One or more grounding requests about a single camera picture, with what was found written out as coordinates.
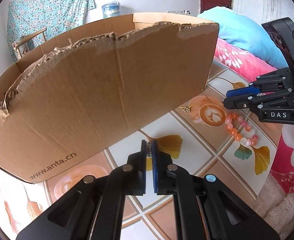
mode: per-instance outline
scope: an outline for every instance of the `orange bead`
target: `orange bead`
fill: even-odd
[[[236,119],[237,119],[237,117],[238,117],[238,114],[236,114],[236,113],[233,113],[231,118],[232,118],[232,119],[234,119],[234,120],[236,120]]]
[[[240,133],[235,134],[235,141],[239,142],[242,139],[242,136]]]
[[[249,132],[252,129],[252,126],[250,124],[246,125],[245,130]]]
[[[237,130],[235,128],[231,128],[229,131],[232,136],[235,136],[237,133]]]
[[[251,140],[251,146],[255,146],[257,144],[257,141],[255,139]]]

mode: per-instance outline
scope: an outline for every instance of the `floral curtain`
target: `floral curtain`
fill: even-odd
[[[8,45],[23,35],[47,28],[46,39],[84,24],[87,10],[95,8],[94,0],[14,0],[9,4]],[[33,38],[29,49],[43,43],[42,35]]]

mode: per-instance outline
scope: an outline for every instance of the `blue container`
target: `blue container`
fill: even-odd
[[[101,8],[104,18],[120,15],[120,2],[118,1],[106,3]]]

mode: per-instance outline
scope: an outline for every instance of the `screw head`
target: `screw head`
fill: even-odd
[[[126,165],[122,166],[122,170],[123,171],[131,171],[132,166],[130,164],[126,164]]]
[[[92,175],[87,175],[86,177],[83,178],[84,183],[92,183],[95,180],[95,177]]]
[[[215,177],[215,175],[208,174],[208,175],[206,175],[206,180],[209,181],[209,182],[215,182],[216,177]]]
[[[176,171],[178,169],[178,167],[175,164],[169,164],[167,166],[167,169],[170,170],[170,171]]]

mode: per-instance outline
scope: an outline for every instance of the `cardboard flap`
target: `cardboard flap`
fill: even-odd
[[[13,63],[8,69],[1,75],[0,78],[0,101],[3,101],[5,94],[9,87],[20,76],[21,72],[16,63]]]
[[[217,36],[216,23],[159,23],[50,52],[6,93],[0,166],[44,181],[168,113],[203,90]]]
[[[180,24],[199,24],[200,21],[203,23],[212,23],[212,21],[192,17],[183,14],[174,13],[134,13],[132,21],[134,23],[149,23],[155,22],[175,22]]]

